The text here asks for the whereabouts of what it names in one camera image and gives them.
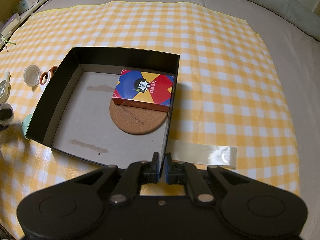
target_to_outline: silver bolt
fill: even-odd
[[[110,197],[110,200],[113,203],[122,203],[122,202],[125,202],[127,198],[122,194],[115,194]]]
[[[198,200],[203,203],[207,203],[207,202],[211,202],[212,200],[214,200],[214,197],[211,194],[200,194],[198,196]]]
[[[165,204],[166,204],[166,201],[164,201],[164,200],[158,201],[158,205],[160,205],[160,206],[164,206]]]

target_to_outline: round cork trivet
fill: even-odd
[[[150,133],[158,129],[167,118],[166,112],[116,105],[112,99],[109,111],[115,125],[130,134]]]

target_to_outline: bed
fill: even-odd
[[[111,1],[190,2],[247,21],[259,33],[271,55],[291,113],[300,163],[300,196],[308,206],[304,239],[320,238],[320,42],[272,11],[248,0],[49,0],[43,12],[75,5]],[[2,216],[12,216],[13,210]]]

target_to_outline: cartoon face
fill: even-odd
[[[141,81],[139,83],[139,86],[138,86],[139,89],[145,90],[146,87],[147,87],[147,82],[146,81]]]

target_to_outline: black box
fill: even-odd
[[[151,161],[167,144],[179,55],[158,51],[72,48],[43,92],[26,137],[51,149],[98,164]],[[111,120],[109,103],[123,69],[173,75],[170,109],[165,123],[145,135],[127,134]],[[99,86],[102,89],[88,89]]]

